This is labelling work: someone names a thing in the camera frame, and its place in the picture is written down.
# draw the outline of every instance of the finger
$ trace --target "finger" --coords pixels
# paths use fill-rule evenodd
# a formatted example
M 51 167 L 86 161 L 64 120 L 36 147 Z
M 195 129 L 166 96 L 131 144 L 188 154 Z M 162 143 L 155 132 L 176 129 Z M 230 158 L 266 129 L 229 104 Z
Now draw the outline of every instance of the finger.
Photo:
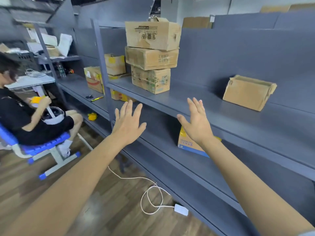
M 132 115 L 132 100 L 130 99 L 128 101 L 127 107 L 126 107 L 126 115 Z
M 198 111 L 196 105 L 194 104 L 194 102 L 191 101 L 190 98 L 187 99 L 187 102 L 188 102 L 190 113 L 195 113 Z
M 116 122 L 119 120 L 119 110 L 118 108 L 115 109 L 115 116 L 116 116 Z
M 128 102 L 125 102 L 125 103 L 123 104 L 123 106 L 121 107 L 121 109 L 120 109 L 120 117 L 121 117 L 121 118 L 122 118 L 123 116 L 125 116 L 127 104 L 128 104 Z
M 201 99 L 199 100 L 199 104 L 200 104 L 200 106 L 201 106 L 202 111 L 203 111 L 204 113 L 206 113 L 206 110 L 204 109 L 203 102 L 202 102 Z
M 142 103 L 140 103 L 140 104 L 136 107 L 136 109 L 135 109 L 135 111 L 134 111 L 133 116 L 134 116 L 137 120 L 139 120 L 139 118 L 140 118 L 142 106 L 143 106 Z
M 196 106 L 196 108 L 197 108 L 197 111 L 198 111 L 199 113 L 203 113 L 202 108 L 201 108 L 201 106 L 200 106 L 198 100 L 197 100 L 196 98 L 193 98 L 192 101 L 194 102 L 194 104 L 195 104 L 195 106 Z
M 138 134 L 139 136 L 144 132 L 144 130 L 147 128 L 147 123 L 141 123 L 140 127 L 138 128 Z
M 181 125 L 183 126 L 184 129 L 186 129 L 187 127 L 189 127 L 189 122 L 186 120 L 186 118 L 181 115 L 181 114 L 178 114 L 177 115 L 177 119 L 178 121 L 181 123 Z

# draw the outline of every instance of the stacked cardboard boxes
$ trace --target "stacked cardboard boxes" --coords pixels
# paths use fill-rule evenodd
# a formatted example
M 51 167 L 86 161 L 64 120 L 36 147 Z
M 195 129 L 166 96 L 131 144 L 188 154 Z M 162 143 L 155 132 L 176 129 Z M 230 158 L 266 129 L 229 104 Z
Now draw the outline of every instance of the stacked cardboard boxes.
M 105 54 L 104 58 L 109 79 L 119 79 L 126 76 L 124 55 L 114 56 L 113 54 Z M 105 94 L 100 67 L 86 67 L 84 68 L 84 73 L 88 87 Z M 135 101 L 135 99 L 113 89 L 111 89 L 111 97 L 114 100 L 129 101 L 131 99 L 132 101 Z
M 132 83 L 154 94 L 169 90 L 170 68 L 177 67 L 181 27 L 165 18 L 125 22 L 126 62 Z

